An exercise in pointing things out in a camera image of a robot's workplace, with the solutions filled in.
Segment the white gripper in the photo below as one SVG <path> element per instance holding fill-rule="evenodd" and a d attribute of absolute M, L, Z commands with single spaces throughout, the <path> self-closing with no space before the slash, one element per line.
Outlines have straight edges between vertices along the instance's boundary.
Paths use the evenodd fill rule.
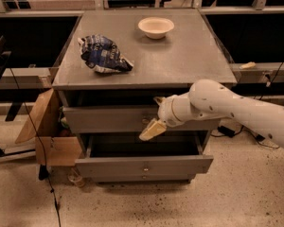
<path fill-rule="evenodd" d="M 140 133 L 139 139 L 149 141 L 153 137 L 165 132 L 168 127 L 184 125 L 187 121 L 197 120 L 200 111 L 196 109 L 188 98 L 188 93 L 173 96 L 155 96 L 153 100 L 158 104 L 158 119 L 152 119 L 148 126 Z"/>

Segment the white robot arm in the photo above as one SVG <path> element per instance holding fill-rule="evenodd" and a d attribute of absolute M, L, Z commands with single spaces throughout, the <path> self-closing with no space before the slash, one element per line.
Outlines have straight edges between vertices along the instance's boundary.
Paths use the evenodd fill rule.
<path fill-rule="evenodd" d="M 182 95 L 156 96 L 158 118 L 141 132 L 142 141 L 187 121 L 229 117 L 284 148 L 284 106 L 240 96 L 215 80 L 197 80 Z"/>

